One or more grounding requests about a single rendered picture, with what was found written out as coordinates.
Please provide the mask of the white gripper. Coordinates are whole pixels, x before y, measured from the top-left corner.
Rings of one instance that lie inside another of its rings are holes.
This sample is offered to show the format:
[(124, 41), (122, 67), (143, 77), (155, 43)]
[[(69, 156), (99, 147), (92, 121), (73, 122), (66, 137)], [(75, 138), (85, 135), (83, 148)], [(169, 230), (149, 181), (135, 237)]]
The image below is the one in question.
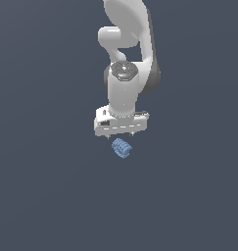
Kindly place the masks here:
[(112, 116), (108, 107), (101, 107), (96, 110), (94, 119), (94, 132), (96, 136), (106, 136), (128, 133), (133, 136), (136, 132), (147, 128), (147, 121), (150, 115), (146, 111), (135, 112), (132, 116)]

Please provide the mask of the blue ridged object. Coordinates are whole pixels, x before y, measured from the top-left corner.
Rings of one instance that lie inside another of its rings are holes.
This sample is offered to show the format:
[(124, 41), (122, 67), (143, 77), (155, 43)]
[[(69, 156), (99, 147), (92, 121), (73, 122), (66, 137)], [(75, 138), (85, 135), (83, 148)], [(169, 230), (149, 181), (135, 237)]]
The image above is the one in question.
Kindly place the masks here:
[(129, 156), (129, 151), (132, 149), (132, 147), (121, 138), (117, 138), (112, 143), (112, 148), (114, 149), (115, 153), (123, 159)]

